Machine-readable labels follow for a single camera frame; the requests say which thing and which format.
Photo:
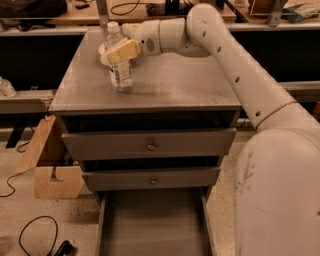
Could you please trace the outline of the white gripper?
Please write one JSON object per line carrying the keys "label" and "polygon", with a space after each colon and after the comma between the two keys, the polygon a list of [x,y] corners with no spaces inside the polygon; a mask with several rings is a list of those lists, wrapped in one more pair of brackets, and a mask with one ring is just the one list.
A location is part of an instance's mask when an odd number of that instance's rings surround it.
{"label": "white gripper", "polygon": [[123,39],[115,46],[107,48],[108,62],[115,64],[131,60],[138,57],[141,51],[146,56],[160,55],[162,51],[159,29],[159,20],[145,21],[140,24],[124,23],[122,31],[130,39]]}

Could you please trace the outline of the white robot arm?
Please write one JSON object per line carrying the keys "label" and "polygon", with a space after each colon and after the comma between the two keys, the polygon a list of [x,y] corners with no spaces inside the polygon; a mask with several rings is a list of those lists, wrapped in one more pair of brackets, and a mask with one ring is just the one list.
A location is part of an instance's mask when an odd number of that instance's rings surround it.
{"label": "white robot arm", "polygon": [[320,123],[234,39],[219,12],[198,4],[187,17],[125,23],[128,41],[110,61],[139,54],[215,57],[256,134],[237,162],[237,256],[320,256]]}

